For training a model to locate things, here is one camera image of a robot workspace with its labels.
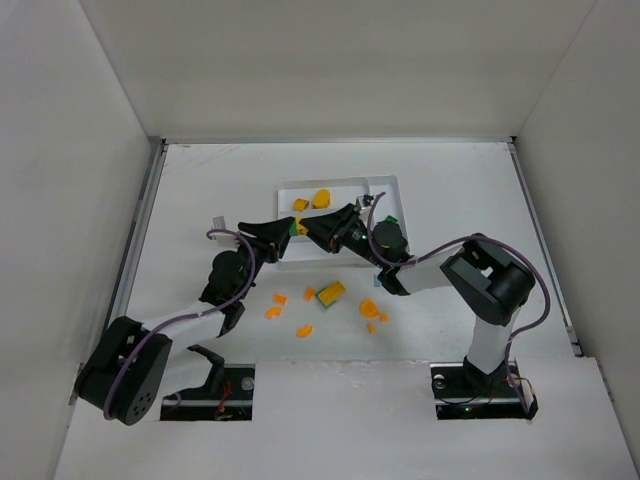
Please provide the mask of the yellow square duplo brick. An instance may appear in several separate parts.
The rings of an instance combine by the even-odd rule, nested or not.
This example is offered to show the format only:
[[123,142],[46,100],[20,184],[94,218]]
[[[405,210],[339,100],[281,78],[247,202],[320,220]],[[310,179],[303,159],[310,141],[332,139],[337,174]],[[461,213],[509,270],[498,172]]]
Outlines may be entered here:
[[294,221],[291,224],[290,229],[289,229],[289,234],[292,237],[306,236],[307,235],[308,229],[302,224],[303,220],[304,220],[304,217],[302,217],[302,216],[296,216],[294,218]]

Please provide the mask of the yellow curved duplo brick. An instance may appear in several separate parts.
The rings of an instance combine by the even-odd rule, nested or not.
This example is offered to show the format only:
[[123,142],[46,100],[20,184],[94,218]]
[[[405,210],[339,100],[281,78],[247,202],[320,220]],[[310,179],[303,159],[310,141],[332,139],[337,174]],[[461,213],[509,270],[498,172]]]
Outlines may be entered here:
[[327,189],[320,189],[312,199],[314,209],[327,209],[331,205],[331,192]]

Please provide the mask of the yellow long duplo brick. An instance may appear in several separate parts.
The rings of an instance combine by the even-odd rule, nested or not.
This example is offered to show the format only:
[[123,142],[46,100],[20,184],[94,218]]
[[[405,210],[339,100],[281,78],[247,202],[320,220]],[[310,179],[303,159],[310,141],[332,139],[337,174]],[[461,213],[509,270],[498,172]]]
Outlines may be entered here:
[[340,281],[334,281],[319,290],[315,297],[323,308],[328,309],[339,300],[345,292],[346,287]]

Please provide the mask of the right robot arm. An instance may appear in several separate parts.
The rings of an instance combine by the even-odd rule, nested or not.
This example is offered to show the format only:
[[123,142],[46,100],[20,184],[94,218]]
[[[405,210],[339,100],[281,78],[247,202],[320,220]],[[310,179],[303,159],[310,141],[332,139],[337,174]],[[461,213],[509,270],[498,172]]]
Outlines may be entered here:
[[473,337],[463,360],[470,383],[496,384],[506,375],[506,350],[514,319],[535,286],[531,270],[506,246],[482,234],[446,244],[425,260],[409,253],[399,224],[385,219],[375,226],[349,204],[330,214],[303,218],[306,236],[323,250],[343,248],[380,269],[378,281],[389,293],[407,296],[451,286],[476,316]]

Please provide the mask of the orange elbow piece left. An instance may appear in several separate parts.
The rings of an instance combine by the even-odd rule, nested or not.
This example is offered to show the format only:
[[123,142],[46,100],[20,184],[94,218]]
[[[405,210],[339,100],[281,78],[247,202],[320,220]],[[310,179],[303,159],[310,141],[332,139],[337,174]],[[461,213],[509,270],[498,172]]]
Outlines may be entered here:
[[272,307],[270,309],[268,309],[265,313],[265,317],[267,319],[274,319],[278,316],[280,316],[283,313],[283,308],[282,307]]

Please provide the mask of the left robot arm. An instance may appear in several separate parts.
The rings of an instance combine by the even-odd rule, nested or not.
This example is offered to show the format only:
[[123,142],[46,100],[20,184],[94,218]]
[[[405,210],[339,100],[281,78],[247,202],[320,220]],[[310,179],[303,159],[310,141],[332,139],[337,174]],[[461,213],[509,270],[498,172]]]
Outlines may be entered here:
[[198,302],[183,312],[140,322],[123,315],[109,324],[73,387],[79,399],[100,409],[107,420],[130,426],[139,422],[156,399],[177,336],[201,321],[224,336],[245,312],[243,300],[261,268],[284,256],[295,219],[241,222],[236,231],[210,229],[210,240],[232,242],[216,254]]

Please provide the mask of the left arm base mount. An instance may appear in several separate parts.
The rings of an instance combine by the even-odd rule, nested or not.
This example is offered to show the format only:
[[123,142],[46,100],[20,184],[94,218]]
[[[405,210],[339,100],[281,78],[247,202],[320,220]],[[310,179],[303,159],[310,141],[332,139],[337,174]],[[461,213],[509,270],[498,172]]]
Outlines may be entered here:
[[253,416],[256,366],[229,364],[201,345],[187,348],[189,363],[164,376],[175,391],[162,397],[159,419],[165,422],[245,422]]

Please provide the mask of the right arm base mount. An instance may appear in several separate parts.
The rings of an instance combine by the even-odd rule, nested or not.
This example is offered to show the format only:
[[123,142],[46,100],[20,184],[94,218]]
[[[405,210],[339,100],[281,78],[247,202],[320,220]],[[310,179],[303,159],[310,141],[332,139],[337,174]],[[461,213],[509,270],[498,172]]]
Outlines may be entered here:
[[438,420],[531,421],[539,402],[531,381],[522,377],[515,361],[509,362],[512,379],[501,371],[489,385],[472,378],[463,363],[430,365],[431,389]]

